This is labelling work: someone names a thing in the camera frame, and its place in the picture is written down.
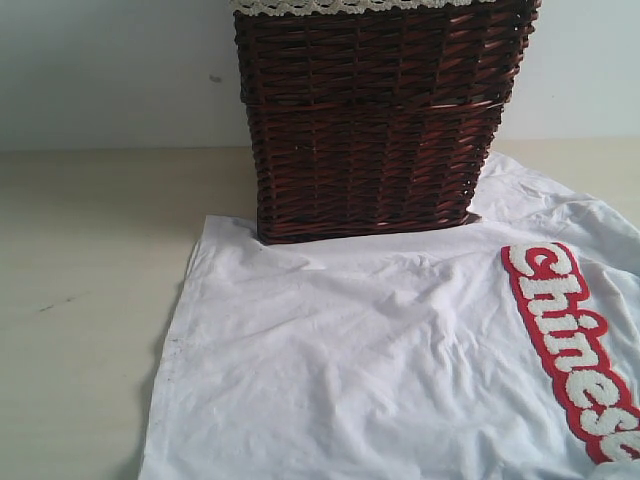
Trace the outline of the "dark brown wicker basket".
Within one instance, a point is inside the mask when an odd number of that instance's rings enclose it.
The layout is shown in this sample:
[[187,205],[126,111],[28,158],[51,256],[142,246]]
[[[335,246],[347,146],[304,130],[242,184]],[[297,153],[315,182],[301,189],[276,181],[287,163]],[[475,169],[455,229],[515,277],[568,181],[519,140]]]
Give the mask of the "dark brown wicker basket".
[[466,224],[539,7],[233,12],[260,239]]

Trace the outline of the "white t-shirt red patch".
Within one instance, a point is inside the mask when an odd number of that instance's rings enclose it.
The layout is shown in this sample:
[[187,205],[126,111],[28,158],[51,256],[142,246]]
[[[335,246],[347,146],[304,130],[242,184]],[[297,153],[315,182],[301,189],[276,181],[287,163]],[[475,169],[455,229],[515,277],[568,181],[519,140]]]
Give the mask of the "white t-shirt red patch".
[[141,477],[637,478],[637,229],[500,154],[472,208],[275,246],[208,217]]

